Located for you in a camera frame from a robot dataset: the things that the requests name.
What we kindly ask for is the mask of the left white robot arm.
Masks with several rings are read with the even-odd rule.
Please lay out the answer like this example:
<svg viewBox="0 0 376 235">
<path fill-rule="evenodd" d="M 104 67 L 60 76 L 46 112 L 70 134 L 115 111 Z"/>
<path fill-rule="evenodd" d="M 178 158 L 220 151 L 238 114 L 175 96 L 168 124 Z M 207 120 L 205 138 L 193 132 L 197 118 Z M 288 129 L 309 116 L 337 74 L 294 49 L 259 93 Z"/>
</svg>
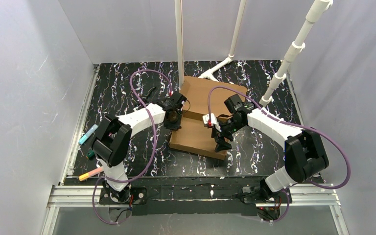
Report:
<svg viewBox="0 0 376 235">
<path fill-rule="evenodd" d="M 184 95 L 173 92 L 169 97 L 159 99 L 130 114 L 119 117 L 106 115 L 102 119 L 87 145 L 103 167 L 103 188 L 114 202 L 123 204 L 131 198 L 130 182 L 123 162 L 131 138 L 159 124 L 168 130 L 179 130 L 182 108 L 186 101 Z"/>
</svg>

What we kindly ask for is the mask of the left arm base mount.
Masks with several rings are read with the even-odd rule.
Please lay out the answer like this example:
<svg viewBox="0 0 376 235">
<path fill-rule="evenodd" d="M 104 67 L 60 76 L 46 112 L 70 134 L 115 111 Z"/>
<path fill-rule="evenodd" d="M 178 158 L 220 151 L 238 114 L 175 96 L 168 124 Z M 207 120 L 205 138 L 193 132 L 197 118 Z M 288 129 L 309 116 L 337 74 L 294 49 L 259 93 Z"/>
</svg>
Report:
<svg viewBox="0 0 376 235">
<path fill-rule="evenodd" d="M 98 198 L 100 205 L 126 205 L 129 209 L 135 205 L 145 205 L 147 203 L 147 188 L 126 186 L 118 192 L 112 188 L 103 188 Z"/>
</svg>

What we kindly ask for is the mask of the brown cardboard box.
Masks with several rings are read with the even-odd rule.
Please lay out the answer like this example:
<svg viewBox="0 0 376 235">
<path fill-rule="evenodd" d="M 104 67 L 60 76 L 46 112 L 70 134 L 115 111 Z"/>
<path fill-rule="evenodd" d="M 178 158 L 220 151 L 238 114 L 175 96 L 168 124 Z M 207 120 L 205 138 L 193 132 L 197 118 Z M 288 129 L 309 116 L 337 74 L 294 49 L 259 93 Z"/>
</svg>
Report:
<svg viewBox="0 0 376 235">
<path fill-rule="evenodd" d="M 216 142 L 211 137 L 212 130 L 203 124 L 203 116 L 208 112 L 208 95 L 212 88 L 223 86 L 240 93 L 247 93 L 247 88 L 224 82 L 185 76 L 180 93 L 190 102 L 183 108 L 181 129 L 173 131 L 169 146 L 205 157 L 225 160 L 227 151 L 215 152 Z"/>
</svg>

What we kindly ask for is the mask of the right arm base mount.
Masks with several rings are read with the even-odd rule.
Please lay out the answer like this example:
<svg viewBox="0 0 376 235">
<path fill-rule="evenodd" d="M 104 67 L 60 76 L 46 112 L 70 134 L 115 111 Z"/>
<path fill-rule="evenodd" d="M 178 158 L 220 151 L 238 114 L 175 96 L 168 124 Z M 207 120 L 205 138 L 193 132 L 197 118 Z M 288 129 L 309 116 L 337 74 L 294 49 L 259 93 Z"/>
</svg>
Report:
<svg viewBox="0 0 376 235">
<path fill-rule="evenodd" d="M 273 204 L 273 206 L 268 207 L 257 207 L 257 210 L 261 221 L 274 223 L 286 216 L 291 203 L 289 193 L 290 190 L 288 189 L 272 192 L 266 184 L 261 183 L 259 186 L 242 187 L 234 195 L 234 198 L 239 199 L 244 204 Z"/>
</svg>

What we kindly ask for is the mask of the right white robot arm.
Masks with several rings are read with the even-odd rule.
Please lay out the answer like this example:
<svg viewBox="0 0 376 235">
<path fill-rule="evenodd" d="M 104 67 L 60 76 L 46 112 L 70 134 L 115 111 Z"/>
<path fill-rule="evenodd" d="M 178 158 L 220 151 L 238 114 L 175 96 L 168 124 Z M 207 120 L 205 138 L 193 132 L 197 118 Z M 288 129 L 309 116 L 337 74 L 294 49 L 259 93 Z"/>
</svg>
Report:
<svg viewBox="0 0 376 235">
<path fill-rule="evenodd" d="M 284 166 L 260 181 L 253 194 L 269 198 L 296 183 L 302 183 L 329 165 L 321 137 L 316 132 L 283 124 L 252 102 L 242 101 L 235 94 L 224 102 L 231 116 L 219 121 L 212 113 L 203 116 L 204 126 L 212 129 L 215 151 L 230 150 L 233 134 L 249 126 L 283 145 Z"/>
</svg>

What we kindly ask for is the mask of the blue pen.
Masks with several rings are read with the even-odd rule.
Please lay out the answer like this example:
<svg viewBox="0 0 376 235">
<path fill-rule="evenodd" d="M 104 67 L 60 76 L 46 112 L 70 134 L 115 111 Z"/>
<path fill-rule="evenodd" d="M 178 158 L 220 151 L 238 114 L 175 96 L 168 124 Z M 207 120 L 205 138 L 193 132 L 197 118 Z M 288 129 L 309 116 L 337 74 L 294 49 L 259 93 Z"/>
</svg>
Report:
<svg viewBox="0 0 376 235">
<path fill-rule="evenodd" d="M 98 128 L 97 124 L 94 124 L 79 140 L 79 144 L 82 145 L 84 144 L 89 137 L 95 132 L 95 130 Z"/>
</svg>

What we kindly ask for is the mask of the orange small object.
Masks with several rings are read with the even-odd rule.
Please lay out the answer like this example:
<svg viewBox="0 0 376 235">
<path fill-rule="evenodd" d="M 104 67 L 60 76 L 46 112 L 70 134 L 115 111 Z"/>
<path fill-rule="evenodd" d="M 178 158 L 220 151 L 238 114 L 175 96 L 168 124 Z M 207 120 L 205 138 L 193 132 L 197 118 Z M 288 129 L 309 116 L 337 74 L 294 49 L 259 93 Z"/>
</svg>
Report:
<svg viewBox="0 0 376 235">
<path fill-rule="evenodd" d="M 93 169 L 93 170 L 91 170 L 91 171 L 89 171 L 89 172 L 87 172 L 85 174 L 80 175 L 79 176 L 79 181 L 83 182 L 83 181 L 85 181 L 85 180 L 87 180 L 87 179 L 89 179 L 89 178 L 91 178 L 93 176 L 96 176 L 96 175 L 102 173 L 103 171 L 104 171 L 104 168 L 102 166 L 98 167 L 96 169 Z"/>
</svg>

